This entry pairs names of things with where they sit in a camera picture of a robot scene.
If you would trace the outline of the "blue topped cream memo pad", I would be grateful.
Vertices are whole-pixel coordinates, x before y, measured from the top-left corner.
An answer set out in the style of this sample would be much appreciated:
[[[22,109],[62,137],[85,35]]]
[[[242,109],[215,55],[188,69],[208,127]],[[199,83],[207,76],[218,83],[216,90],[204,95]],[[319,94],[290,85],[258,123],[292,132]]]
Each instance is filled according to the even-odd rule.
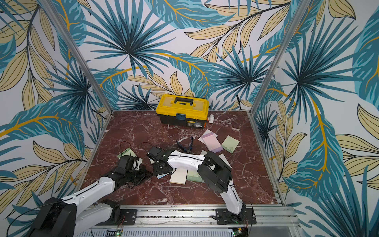
[[[161,179],[163,177],[165,177],[167,174],[161,174],[161,175],[157,175],[157,179]]]

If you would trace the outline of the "yellow topped cream memo pad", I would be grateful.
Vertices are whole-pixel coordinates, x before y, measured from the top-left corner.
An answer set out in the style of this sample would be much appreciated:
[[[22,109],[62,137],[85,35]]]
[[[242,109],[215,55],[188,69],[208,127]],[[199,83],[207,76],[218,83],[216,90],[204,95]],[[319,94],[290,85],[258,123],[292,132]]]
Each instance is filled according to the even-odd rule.
[[[170,183],[185,185],[187,180],[187,169],[177,168],[171,174]]]

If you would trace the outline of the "large green memo pad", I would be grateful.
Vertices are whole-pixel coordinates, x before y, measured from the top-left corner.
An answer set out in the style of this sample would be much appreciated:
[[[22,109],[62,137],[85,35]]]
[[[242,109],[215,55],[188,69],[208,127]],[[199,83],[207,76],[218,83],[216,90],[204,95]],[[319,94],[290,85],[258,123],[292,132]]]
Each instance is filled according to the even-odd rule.
[[[186,179],[192,182],[203,182],[201,176],[194,170],[188,170]]]

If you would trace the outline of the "pink memo pad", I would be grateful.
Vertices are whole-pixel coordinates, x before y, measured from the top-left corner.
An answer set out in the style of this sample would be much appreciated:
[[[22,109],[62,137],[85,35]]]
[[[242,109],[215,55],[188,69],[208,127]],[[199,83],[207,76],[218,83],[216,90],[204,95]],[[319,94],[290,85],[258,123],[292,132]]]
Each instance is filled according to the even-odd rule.
[[[205,141],[205,145],[210,152],[218,153],[223,150],[222,145],[218,141],[217,137],[208,136],[203,138]]]

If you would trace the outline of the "torn white grid page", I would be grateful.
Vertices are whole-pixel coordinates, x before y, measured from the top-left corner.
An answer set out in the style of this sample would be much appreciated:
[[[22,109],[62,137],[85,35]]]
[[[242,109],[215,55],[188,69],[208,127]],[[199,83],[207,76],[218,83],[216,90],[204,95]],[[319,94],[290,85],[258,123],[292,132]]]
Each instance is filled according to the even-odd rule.
[[[222,160],[222,161],[224,161],[230,168],[232,167],[231,165],[230,165],[230,163],[228,162],[228,160],[227,160],[227,158],[225,157],[225,155],[224,154],[220,154],[219,155],[219,158]]]

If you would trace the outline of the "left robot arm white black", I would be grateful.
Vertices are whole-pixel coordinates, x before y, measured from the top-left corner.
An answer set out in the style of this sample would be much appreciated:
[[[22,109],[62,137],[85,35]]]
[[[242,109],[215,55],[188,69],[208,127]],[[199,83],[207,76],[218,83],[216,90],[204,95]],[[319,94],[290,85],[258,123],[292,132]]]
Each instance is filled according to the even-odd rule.
[[[142,159],[122,156],[113,170],[91,185],[61,199],[48,199],[27,236],[75,237],[100,223],[119,225],[124,220],[120,204],[108,199],[98,201],[124,185],[138,186],[152,176]]]

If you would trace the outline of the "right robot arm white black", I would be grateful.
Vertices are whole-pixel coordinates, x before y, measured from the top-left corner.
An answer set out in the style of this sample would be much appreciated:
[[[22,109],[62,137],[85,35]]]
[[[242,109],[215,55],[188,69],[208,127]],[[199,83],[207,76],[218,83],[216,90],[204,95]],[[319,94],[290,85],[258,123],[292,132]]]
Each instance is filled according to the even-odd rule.
[[[163,150],[152,147],[147,156],[154,161],[154,175],[168,174],[179,169],[193,170],[214,192],[219,193],[224,200],[228,212],[240,219],[246,205],[238,196],[233,183],[232,169],[213,152],[205,155],[186,154],[176,150]]]

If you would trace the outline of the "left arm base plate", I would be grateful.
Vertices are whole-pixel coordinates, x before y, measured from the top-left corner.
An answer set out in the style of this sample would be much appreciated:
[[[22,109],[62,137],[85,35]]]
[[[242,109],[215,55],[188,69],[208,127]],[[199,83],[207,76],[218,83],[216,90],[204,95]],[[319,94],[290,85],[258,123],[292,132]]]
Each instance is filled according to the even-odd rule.
[[[120,209],[112,212],[111,217],[107,221],[101,222],[97,226],[134,226],[136,216],[136,209]]]

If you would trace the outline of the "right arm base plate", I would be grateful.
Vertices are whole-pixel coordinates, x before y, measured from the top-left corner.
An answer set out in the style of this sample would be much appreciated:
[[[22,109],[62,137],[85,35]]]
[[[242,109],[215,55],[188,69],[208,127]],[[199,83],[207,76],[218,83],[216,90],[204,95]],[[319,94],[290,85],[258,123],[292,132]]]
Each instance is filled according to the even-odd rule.
[[[257,224],[254,210],[251,208],[242,209],[240,214],[233,214],[226,208],[218,208],[215,210],[215,218],[218,225],[255,225]]]

